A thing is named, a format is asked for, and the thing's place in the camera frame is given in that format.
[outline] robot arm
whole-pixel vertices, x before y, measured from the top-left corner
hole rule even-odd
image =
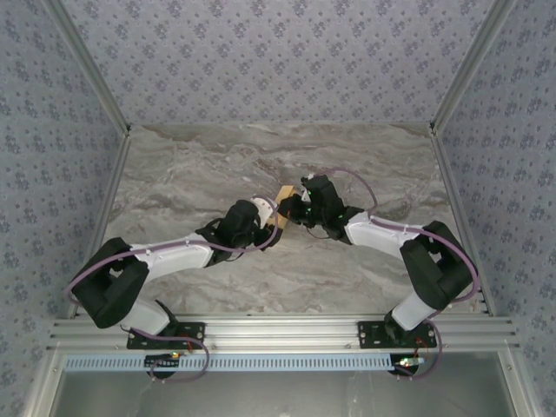
[[[326,175],[302,178],[301,183],[303,194],[282,201],[281,215],[308,228],[320,225],[336,241],[374,248],[404,261],[414,290],[385,317],[387,335],[396,344],[403,344],[426,318],[446,308],[473,282],[462,258],[424,235],[439,236],[465,254],[445,224],[403,225],[344,206]]]
[[[226,261],[234,249],[267,241],[273,235],[267,220],[275,210],[270,203],[258,197],[240,200],[224,218],[174,241],[129,245],[119,237],[110,239],[87,262],[67,291],[99,328],[119,324],[149,334],[173,336],[174,316],[159,301],[143,299],[140,295],[143,285],[182,269],[211,267]],[[110,259],[113,261],[83,276],[90,267]]]
[[[302,178],[301,183],[303,194],[282,200],[278,213],[308,228],[322,226],[334,240],[374,248],[404,261],[414,290],[384,320],[386,337],[395,346],[403,346],[427,317],[443,310],[472,282],[470,268],[462,258],[425,235],[440,236],[465,255],[443,223],[411,227],[369,217],[362,208],[344,206],[325,175]],[[270,240],[269,246],[275,244],[275,237],[280,237],[278,228],[267,225],[275,211],[271,204],[264,198],[240,200],[223,219],[175,241],[129,245],[121,238],[111,239],[66,291],[77,298],[99,328],[120,324],[149,334],[176,336],[175,317],[159,301],[141,298],[143,285],[182,269],[211,267],[226,261],[230,251],[251,244],[255,247],[248,250],[263,249],[259,245]]]

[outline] glass panel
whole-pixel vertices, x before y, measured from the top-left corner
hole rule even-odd
[[[144,373],[70,373],[51,417],[514,416],[497,354],[446,354],[425,381],[380,372],[209,373],[190,384]]]

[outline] perforated cable channel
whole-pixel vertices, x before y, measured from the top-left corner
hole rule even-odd
[[[68,372],[145,371],[141,354],[71,354]],[[180,358],[172,371],[198,371],[205,363],[201,354]],[[303,372],[393,370],[389,354],[213,354],[209,372]]]

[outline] floor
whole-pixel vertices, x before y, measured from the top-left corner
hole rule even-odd
[[[274,197],[326,167],[374,187],[378,215],[455,223],[426,131],[390,125],[276,124],[134,127],[106,239],[161,242],[222,216],[236,200]],[[344,202],[367,208],[357,180],[338,175]],[[314,229],[315,235],[322,230]],[[402,262],[369,248],[317,240],[290,223],[279,245],[234,263],[167,275],[143,293],[175,312],[385,313],[411,286]],[[478,309],[477,301],[454,308]]]

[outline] black mounting bracket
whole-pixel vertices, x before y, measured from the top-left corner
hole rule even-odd
[[[203,342],[207,326],[203,322],[177,322],[172,329],[174,337],[186,336]],[[195,343],[186,341],[154,341],[138,334],[133,328],[128,334],[129,350],[200,350]]]
[[[438,346],[434,328],[428,323],[421,323],[399,343],[388,336],[384,321],[359,321],[357,337],[361,349],[423,348],[419,340],[424,341],[429,348]]]
[[[180,366],[180,358],[174,358],[172,354],[150,354],[145,356],[143,365],[149,369],[147,374],[152,374],[152,376],[159,380],[165,380],[175,374],[176,371],[172,371],[171,369],[176,369]],[[168,371],[155,371],[155,367],[163,367],[168,369]]]

